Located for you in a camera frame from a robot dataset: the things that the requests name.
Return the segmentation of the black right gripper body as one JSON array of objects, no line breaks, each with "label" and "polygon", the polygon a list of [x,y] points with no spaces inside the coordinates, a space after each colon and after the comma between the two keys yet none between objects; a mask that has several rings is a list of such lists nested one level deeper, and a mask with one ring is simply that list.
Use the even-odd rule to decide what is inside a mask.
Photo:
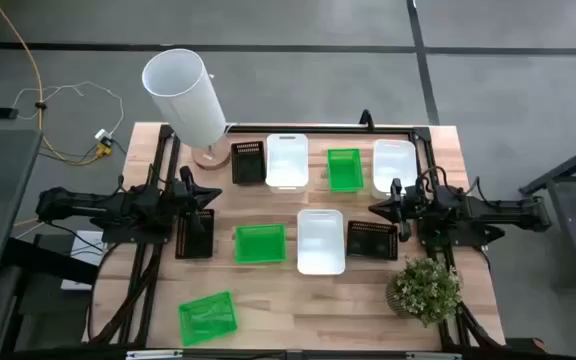
[{"label": "black right gripper body", "polygon": [[392,209],[395,222],[398,224],[399,240],[408,241],[412,235],[409,219],[417,217],[417,208],[420,200],[420,185],[415,181],[413,185],[404,187],[400,178],[394,178],[391,184],[391,195],[394,201]]}]

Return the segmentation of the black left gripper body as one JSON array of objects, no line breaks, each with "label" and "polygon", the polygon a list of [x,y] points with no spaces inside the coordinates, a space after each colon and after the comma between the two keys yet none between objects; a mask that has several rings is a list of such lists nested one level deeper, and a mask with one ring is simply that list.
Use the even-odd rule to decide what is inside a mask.
[{"label": "black left gripper body", "polygon": [[188,166],[179,169],[180,180],[172,182],[173,204],[177,207],[179,221],[185,224],[189,235],[195,236],[204,231],[200,220],[200,206],[196,194],[196,184],[192,171]]}]

